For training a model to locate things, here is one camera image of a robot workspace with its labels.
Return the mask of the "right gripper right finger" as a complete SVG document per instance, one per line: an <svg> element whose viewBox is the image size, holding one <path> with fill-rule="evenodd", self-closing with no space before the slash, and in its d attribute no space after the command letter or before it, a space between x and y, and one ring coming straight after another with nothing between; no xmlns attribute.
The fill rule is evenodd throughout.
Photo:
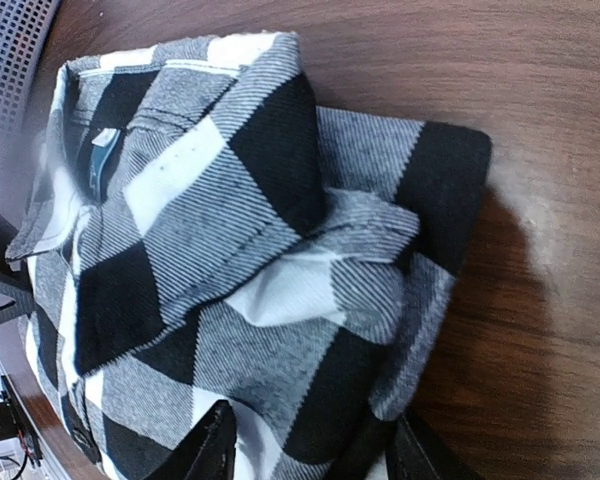
<svg viewBox="0 0 600 480"><path fill-rule="evenodd" d="M417 414L403 414L386 451L389 479L472 479L473 470Z"/></svg>

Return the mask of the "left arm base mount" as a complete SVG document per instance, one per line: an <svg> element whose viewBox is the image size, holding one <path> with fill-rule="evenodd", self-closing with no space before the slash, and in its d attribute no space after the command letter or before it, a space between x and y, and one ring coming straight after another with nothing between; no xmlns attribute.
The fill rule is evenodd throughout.
<svg viewBox="0 0 600 480"><path fill-rule="evenodd" d="M0 376L0 442L17 440L33 468L41 466L39 435L6 375Z"/></svg>

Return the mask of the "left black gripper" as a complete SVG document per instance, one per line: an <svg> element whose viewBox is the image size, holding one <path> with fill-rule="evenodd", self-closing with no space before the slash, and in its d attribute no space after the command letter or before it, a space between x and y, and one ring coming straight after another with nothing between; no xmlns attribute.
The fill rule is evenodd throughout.
<svg viewBox="0 0 600 480"><path fill-rule="evenodd" d="M11 299L0 306L0 325L30 315L35 310L27 267L13 271L5 257L7 247L16 233L17 229L0 215L0 295Z"/></svg>

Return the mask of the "black white plaid shirt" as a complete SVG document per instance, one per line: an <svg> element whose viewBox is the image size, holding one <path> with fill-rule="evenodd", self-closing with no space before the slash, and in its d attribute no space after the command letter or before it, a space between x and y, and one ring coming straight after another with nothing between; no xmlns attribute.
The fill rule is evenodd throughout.
<svg viewBox="0 0 600 480"><path fill-rule="evenodd" d="M293 33L65 63L6 252L42 391L111 479L155 479L218 400L232 479L389 479L491 154L319 106Z"/></svg>

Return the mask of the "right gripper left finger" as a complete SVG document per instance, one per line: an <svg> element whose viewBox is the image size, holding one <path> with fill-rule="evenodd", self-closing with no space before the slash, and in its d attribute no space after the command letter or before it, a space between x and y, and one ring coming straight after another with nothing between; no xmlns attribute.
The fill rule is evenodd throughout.
<svg viewBox="0 0 600 480"><path fill-rule="evenodd" d="M154 471L159 480L230 480L236 458L237 423L226 400L216 401Z"/></svg>

